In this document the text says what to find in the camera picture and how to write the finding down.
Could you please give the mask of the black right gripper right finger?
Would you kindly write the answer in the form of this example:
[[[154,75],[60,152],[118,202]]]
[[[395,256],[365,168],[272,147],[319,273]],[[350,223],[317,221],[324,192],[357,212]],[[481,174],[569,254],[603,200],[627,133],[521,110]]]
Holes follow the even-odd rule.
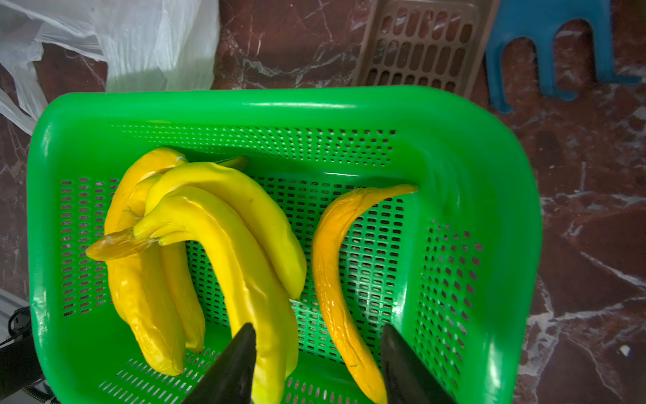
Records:
[[[455,402],[391,324],[383,328],[380,354],[389,404]]]

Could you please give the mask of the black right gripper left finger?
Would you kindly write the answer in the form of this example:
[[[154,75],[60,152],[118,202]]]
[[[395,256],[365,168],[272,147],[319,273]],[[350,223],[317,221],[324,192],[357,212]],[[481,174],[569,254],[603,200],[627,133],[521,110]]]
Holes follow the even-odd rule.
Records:
[[[256,358],[256,332],[246,323],[182,404],[250,403]]]

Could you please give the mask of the orange-yellow single banana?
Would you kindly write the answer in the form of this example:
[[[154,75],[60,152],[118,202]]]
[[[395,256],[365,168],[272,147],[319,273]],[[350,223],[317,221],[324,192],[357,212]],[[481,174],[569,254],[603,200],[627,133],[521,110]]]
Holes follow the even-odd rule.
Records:
[[[341,286],[340,249],[353,222],[388,198],[417,192],[415,185],[361,188],[338,197],[321,216],[312,244],[316,295],[326,328],[353,380],[374,403],[386,403],[383,375],[353,321]]]

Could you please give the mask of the yellow banana bunch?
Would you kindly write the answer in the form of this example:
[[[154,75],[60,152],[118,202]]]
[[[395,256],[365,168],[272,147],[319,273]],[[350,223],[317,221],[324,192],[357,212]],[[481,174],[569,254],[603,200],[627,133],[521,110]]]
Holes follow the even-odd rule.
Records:
[[[252,401],[279,403],[299,358],[291,301],[306,280],[306,259],[282,209],[252,178],[217,163],[186,163],[149,188],[145,214],[88,249],[92,259],[121,259],[153,243],[199,242],[225,298],[231,332],[250,323],[257,335]]]

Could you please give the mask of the white printed plastic bag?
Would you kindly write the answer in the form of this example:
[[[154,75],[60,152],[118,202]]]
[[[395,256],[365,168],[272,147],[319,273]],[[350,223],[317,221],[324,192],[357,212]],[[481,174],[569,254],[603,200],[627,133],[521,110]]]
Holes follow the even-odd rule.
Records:
[[[2,93],[1,114],[33,133],[45,43],[106,62],[107,92],[126,93],[210,89],[219,42],[217,1],[3,1],[1,65],[18,100]]]

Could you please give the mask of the yellow banana pair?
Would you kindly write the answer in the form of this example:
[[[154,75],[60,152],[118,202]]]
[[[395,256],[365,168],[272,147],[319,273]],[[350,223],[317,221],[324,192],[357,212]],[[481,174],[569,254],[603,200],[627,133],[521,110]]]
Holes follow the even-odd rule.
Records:
[[[158,148],[131,165],[114,192],[105,233],[134,227],[145,214],[148,190],[163,173],[186,161],[182,153]],[[198,354],[205,345],[205,315],[185,243],[153,243],[106,265],[114,307],[131,327],[148,365],[163,375],[181,375],[186,352]]]

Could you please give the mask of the green plastic perforated basket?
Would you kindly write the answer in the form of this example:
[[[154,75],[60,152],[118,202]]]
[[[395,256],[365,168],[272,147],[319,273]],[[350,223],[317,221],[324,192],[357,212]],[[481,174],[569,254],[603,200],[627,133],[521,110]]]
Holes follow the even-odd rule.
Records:
[[[188,267],[205,349],[179,377],[149,367],[87,247],[126,170],[159,147],[189,161],[246,156],[247,174],[311,251],[327,205],[412,183],[353,223],[340,251],[348,306],[374,355],[391,323],[458,403],[510,403],[541,251],[523,148],[494,116],[417,86],[67,94],[33,134],[27,170],[30,307],[40,366],[64,403],[179,403],[230,342],[202,246]]]

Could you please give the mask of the taupe plastic slotted scoop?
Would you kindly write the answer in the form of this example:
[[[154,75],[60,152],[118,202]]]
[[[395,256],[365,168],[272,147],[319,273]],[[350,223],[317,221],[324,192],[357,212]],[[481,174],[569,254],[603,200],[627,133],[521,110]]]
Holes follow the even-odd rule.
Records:
[[[499,1],[374,1],[353,86],[420,85],[468,99]]]

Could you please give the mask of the blue garden hand fork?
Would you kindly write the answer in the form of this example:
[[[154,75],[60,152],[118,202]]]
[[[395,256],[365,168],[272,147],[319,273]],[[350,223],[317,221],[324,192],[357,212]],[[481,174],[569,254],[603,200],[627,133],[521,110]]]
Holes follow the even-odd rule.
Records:
[[[541,94],[564,101],[576,99],[577,94],[557,86],[553,44],[559,30],[572,20],[583,20],[591,27],[598,81],[626,85],[641,82],[640,77],[619,75],[615,71],[609,1],[504,0],[486,47],[487,82],[490,102],[495,109],[503,114],[512,111],[505,97],[502,56],[505,48],[519,38],[528,38],[536,47]]]

